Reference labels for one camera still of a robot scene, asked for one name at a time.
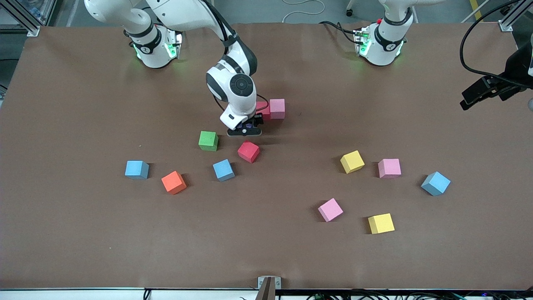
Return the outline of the blue foam cube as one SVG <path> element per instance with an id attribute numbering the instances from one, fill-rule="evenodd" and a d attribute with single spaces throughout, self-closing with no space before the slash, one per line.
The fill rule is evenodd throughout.
<path id="1" fill-rule="evenodd" d="M 432 196 L 440 196 L 444 194 L 451 181 L 440 172 L 434 172 L 425 178 L 421 184 L 421 188 Z"/>
<path id="2" fill-rule="evenodd" d="M 148 179 L 149 165 L 144 161 L 127 161 L 125 176 L 130 179 Z"/>
<path id="3" fill-rule="evenodd" d="M 234 170 L 228 159 L 213 164 L 213 169 L 219 182 L 224 182 L 235 177 Z"/>

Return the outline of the yellow foam cube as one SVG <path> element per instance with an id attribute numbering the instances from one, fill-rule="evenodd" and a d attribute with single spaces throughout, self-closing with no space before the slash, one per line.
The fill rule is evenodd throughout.
<path id="1" fill-rule="evenodd" d="M 340 162 L 346 174 L 357 171 L 365 166 L 365 162 L 358 150 L 343 155 Z"/>
<path id="2" fill-rule="evenodd" d="M 390 213 L 371 216 L 368 218 L 371 234 L 381 234 L 395 230 L 394 222 Z"/>

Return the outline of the aluminium frame profile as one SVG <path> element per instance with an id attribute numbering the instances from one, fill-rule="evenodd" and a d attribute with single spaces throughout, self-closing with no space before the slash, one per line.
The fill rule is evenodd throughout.
<path id="1" fill-rule="evenodd" d="M 533 0 L 511 0 L 499 9 L 503 18 L 498 21 L 502 32 L 512 32 L 512 25 L 527 12 L 533 14 Z"/>
<path id="2" fill-rule="evenodd" d="M 0 0 L 0 33 L 26 33 L 37 36 L 40 11 L 26 0 Z"/>

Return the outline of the green foam cube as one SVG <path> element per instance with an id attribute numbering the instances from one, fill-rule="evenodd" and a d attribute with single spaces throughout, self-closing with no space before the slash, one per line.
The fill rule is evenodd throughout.
<path id="1" fill-rule="evenodd" d="M 216 152 L 218 148 L 218 135 L 216 132 L 201 131 L 198 146 L 203 151 Z"/>

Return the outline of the pink foam cube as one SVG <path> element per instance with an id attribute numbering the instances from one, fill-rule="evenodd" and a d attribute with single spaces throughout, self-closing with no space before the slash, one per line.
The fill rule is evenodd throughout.
<path id="1" fill-rule="evenodd" d="M 398 178 L 402 175 L 399 159 L 382 159 L 378 163 L 380 179 Z"/>
<path id="2" fill-rule="evenodd" d="M 326 201 L 324 204 L 318 207 L 318 212 L 321 214 L 325 222 L 330 222 L 344 213 L 335 198 Z"/>
<path id="3" fill-rule="evenodd" d="M 285 99 L 270 99 L 269 106 L 272 120 L 282 120 L 285 118 Z"/>

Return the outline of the brown table cover sheet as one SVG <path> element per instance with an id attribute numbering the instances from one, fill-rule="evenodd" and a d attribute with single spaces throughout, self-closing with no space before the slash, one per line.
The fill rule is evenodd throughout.
<path id="1" fill-rule="evenodd" d="M 533 92 L 464 111 L 466 24 L 416 24 L 390 66 L 324 25 L 236 24 L 283 120 L 238 156 L 205 73 L 223 47 L 185 34 L 152 70 L 122 29 L 46 27 L 29 38 L 0 109 L 0 288 L 527 289 L 533 285 Z M 198 146 L 216 132 L 216 152 Z M 358 150 L 365 166 L 346 174 Z M 235 177 L 219 182 L 228 159 Z M 380 179 L 399 159 L 402 175 Z M 148 179 L 125 176 L 127 161 Z M 187 188 L 171 195 L 162 177 Z M 451 184 L 432 196 L 421 184 Z M 344 211 L 325 222 L 318 207 Z M 390 213 L 395 230 L 371 234 Z"/>

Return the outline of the orange foam cube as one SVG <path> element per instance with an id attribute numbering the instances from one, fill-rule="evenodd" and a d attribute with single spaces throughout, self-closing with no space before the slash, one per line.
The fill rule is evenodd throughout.
<path id="1" fill-rule="evenodd" d="M 162 177 L 161 181 L 166 192 L 171 195 L 175 195 L 187 188 L 185 180 L 183 179 L 182 175 L 177 171 L 173 171 L 165 177 Z"/>

